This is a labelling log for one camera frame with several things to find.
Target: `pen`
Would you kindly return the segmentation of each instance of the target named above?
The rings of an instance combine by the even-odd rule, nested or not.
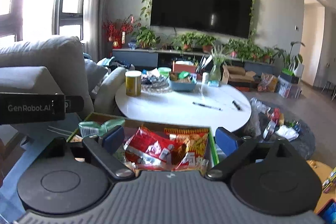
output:
[[[236,109],[241,110],[242,108],[236,103],[235,100],[232,101],[233,105],[236,107]]]
[[[212,109],[217,109],[217,110],[222,110],[220,107],[213,107],[213,106],[208,106],[208,105],[205,105],[205,104],[200,104],[200,103],[196,103],[196,102],[193,102],[194,105],[197,105],[197,106],[202,106],[202,107],[207,107],[207,108],[212,108]]]

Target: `gray sofa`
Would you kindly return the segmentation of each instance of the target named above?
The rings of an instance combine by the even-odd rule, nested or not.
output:
[[[0,92],[80,95],[84,119],[90,112],[116,114],[115,93],[125,81],[119,67],[102,83],[94,104],[90,98],[82,45],[77,37],[55,35],[45,41],[0,46]]]

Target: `glass vase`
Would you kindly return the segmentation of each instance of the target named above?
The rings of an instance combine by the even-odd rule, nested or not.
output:
[[[222,73],[221,73],[221,65],[220,64],[214,64],[210,75],[209,75],[209,80],[211,81],[220,81],[222,78]]]

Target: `tv cabinet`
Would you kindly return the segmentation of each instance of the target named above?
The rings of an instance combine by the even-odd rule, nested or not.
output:
[[[190,59],[195,58],[200,61],[202,56],[209,56],[202,52],[182,52],[175,50],[144,50],[136,49],[131,50],[129,48],[120,48],[112,50],[112,56],[115,56],[117,60],[131,63],[135,66],[136,70],[152,70],[157,67],[173,67],[173,60],[175,58]],[[246,71],[254,71],[257,75],[261,76],[262,73],[275,74],[276,68],[273,64],[266,64],[254,61],[244,61],[239,59],[231,59],[233,66],[244,67]],[[212,62],[207,66],[207,71],[212,68]]]

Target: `wall-mounted tv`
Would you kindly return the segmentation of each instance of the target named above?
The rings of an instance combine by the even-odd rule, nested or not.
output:
[[[248,37],[252,0],[152,0],[151,25]]]

